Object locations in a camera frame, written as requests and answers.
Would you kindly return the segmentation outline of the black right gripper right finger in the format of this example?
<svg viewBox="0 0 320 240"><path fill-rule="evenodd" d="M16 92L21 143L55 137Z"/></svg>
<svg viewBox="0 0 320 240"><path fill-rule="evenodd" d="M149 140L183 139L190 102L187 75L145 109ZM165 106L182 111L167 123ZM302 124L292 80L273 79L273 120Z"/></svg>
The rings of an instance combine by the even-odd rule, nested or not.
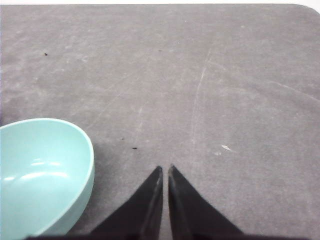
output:
<svg viewBox="0 0 320 240"><path fill-rule="evenodd" d="M245 236L200 195L175 165L168 170L168 205L174 240L224 240Z"/></svg>

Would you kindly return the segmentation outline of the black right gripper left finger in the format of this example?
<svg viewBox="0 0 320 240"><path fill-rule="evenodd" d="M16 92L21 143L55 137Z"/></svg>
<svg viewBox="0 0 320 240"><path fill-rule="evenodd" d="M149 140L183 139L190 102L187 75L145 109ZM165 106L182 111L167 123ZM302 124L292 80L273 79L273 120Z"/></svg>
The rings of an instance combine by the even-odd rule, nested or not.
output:
<svg viewBox="0 0 320 240"><path fill-rule="evenodd" d="M157 166L134 194L90 234L100 240L157 240L163 211L163 169Z"/></svg>

